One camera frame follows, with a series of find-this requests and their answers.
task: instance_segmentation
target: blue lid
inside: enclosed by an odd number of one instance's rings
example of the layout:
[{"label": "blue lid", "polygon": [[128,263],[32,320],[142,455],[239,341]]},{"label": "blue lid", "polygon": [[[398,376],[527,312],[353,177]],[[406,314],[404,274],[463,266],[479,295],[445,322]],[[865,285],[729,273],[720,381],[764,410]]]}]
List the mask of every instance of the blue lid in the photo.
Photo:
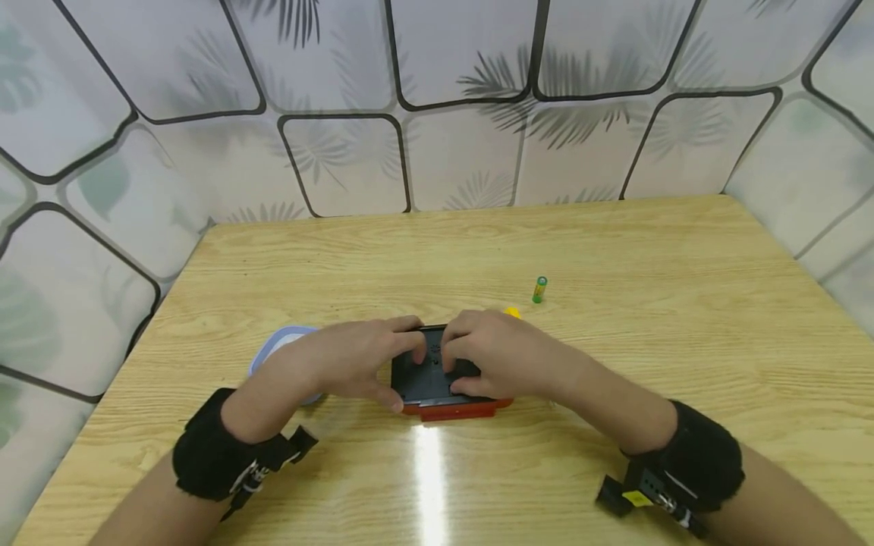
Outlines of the blue lid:
[{"label": "blue lid", "polygon": [[[252,359],[252,363],[249,364],[249,376],[251,376],[258,367],[261,366],[261,363],[267,360],[267,357],[272,355],[279,347],[288,345],[294,340],[303,337],[310,332],[315,332],[316,330],[318,330],[318,328],[310,328],[307,326],[286,326],[276,330],[273,335],[267,338],[264,346],[261,347],[258,354],[256,354],[255,358]],[[315,396],[304,400],[303,405],[312,404],[321,396],[321,394],[316,394]]]}]

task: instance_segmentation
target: wood grain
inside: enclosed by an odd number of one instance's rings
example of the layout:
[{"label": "wood grain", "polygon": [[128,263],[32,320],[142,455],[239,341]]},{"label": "wood grain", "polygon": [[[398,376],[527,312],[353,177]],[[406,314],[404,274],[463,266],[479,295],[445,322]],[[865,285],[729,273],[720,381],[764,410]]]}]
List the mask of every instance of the wood grain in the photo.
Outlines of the wood grain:
[{"label": "wood grain", "polygon": [[[538,275],[545,301],[531,303]],[[40,498],[20,544],[80,544],[285,324],[517,306],[779,461],[874,540],[874,346],[730,197],[219,225]],[[299,412],[322,439],[216,543],[692,543],[593,505],[621,457],[519,399],[422,425],[365,402]]]}]

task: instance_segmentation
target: wall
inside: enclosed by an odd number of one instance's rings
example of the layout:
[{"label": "wall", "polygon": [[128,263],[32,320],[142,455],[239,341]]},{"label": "wall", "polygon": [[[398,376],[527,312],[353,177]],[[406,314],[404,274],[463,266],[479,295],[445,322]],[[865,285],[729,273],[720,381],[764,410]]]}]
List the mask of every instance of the wall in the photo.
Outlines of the wall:
[{"label": "wall", "polygon": [[211,221],[726,191],[874,333],[872,13],[4,0],[0,543]]}]

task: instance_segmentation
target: hand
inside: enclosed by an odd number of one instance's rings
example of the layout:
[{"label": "hand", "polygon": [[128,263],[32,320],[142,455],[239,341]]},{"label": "hand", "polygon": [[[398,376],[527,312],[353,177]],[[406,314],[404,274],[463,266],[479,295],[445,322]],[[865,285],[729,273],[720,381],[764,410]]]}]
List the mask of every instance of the hand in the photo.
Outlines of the hand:
[{"label": "hand", "polygon": [[343,322],[306,334],[270,355],[222,408],[222,419],[237,438],[256,443],[273,437],[297,406],[325,392],[370,398],[401,412],[404,401],[377,380],[377,370],[411,350],[421,363],[427,352],[417,316]]},{"label": "hand", "polygon": [[549,337],[528,322],[498,311],[461,311],[443,333],[443,371],[465,358],[482,371],[462,377],[452,392],[474,397],[552,398],[556,385],[569,379],[574,364],[587,356]]}]

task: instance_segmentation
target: left hand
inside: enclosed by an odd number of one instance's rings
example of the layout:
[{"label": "left hand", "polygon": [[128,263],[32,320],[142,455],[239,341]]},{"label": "left hand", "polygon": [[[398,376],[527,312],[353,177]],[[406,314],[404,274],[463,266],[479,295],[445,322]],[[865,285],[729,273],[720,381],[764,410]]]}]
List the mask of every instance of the left hand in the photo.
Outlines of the left hand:
[{"label": "left hand", "polygon": [[222,419],[243,441],[255,443],[279,433],[301,401],[324,392],[370,398],[400,413],[404,401],[377,380],[377,370],[395,356],[425,358],[425,335],[417,316],[343,322],[285,345],[259,366],[228,398]]}]

